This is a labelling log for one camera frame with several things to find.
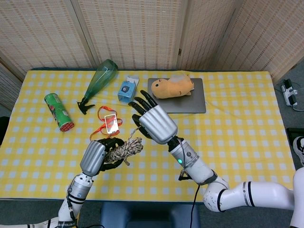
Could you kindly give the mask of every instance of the rope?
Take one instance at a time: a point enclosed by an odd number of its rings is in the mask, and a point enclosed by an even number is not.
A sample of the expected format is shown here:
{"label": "rope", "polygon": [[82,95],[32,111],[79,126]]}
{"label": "rope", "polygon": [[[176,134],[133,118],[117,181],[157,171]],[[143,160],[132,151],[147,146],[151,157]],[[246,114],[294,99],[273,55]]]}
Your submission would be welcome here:
{"label": "rope", "polygon": [[127,161],[127,157],[130,157],[132,155],[135,155],[142,151],[143,145],[142,145],[142,138],[137,137],[134,140],[131,141],[132,136],[134,133],[138,130],[136,128],[130,135],[127,141],[124,142],[124,145],[115,147],[114,149],[111,149],[104,157],[105,163],[112,163],[114,161],[123,159],[124,163],[126,163],[127,166],[130,165],[130,163]]}

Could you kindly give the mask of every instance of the table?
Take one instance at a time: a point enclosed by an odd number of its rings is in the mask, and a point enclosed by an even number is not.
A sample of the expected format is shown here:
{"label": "table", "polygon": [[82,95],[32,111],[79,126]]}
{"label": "table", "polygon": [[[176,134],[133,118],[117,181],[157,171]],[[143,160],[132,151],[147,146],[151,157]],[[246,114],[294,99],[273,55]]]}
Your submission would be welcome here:
{"label": "table", "polygon": [[[83,97],[94,71],[28,71],[12,111],[0,149],[0,198],[62,199],[72,178],[81,172],[89,135],[101,122],[97,109],[106,105],[123,119],[119,138],[135,128],[135,111],[117,99],[127,76],[139,76],[137,91],[150,77],[179,71],[119,71],[115,80],[89,101],[95,108],[83,115]],[[207,112],[170,114],[200,157],[231,187],[241,181],[276,181],[292,188],[294,165],[268,72],[188,72],[203,79]],[[61,132],[43,98],[57,93],[75,127]],[[99,134],[95,139],[103,138]],[[178,181],[181,166],[166,145],[143,139],[143,151],[117,169],[95,177],[91,200],[193,201],[196,184]],[[199,200],[205,188],[201,188]]]}

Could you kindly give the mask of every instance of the orange plush toy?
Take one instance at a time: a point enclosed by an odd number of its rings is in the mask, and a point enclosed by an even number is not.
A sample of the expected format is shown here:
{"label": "orange plush toy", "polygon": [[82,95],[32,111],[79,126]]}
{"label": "orange plush toy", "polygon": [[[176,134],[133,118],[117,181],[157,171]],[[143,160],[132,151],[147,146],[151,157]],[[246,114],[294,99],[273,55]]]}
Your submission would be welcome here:
{"label": "orange plush toy", "polygon": [[188,75],[177,75],[167,79],[157,79],[151,85],[154,96],[159,99],[191,95],[194,83]]}

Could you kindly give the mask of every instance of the woven wall panel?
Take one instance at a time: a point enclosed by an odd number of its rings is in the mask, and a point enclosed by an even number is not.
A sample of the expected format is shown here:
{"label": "woven wall panel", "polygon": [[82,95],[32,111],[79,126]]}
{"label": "woven wall panel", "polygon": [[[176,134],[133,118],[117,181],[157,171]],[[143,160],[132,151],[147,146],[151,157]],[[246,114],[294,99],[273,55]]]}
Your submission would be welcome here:
{"label": "woven wall panel", "polygon": [[274,79],[297,63],[295,56],[303,51],[303,0],[246,0],[215,69],[266,70]]}
{"label": "woven wall panel", "polygon": [[209,69],[234,11],[233,0],[193,0],[183,31],[180,69]]}
{"label": "woven wall panel", "polygon": [[99,61],[119,68],[170,69],[182,0],[80,0]]}
{"label": "woven wall panel", "polygon": [[21,87],[12,81],[0,68],[0,104],[12,110]]}
{"label": "woven wall panel", "polygon": [[0,21],[0,50],[22,73],[91,67],[63,1],[0,1]]}

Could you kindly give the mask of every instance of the pringles can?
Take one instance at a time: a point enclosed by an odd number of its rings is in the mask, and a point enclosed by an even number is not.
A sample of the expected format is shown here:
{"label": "pringles can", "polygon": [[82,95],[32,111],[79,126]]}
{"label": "pringles can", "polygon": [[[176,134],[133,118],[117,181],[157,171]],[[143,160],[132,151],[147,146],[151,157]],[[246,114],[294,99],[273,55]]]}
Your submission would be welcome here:
{"label": "pringles can", "polygon": [[57,94],[52,93],[46,95],[44,101],[47,103],[48,108],[62,132],[66,132],[74,127],[73,121],[68,116],[68,113]]}

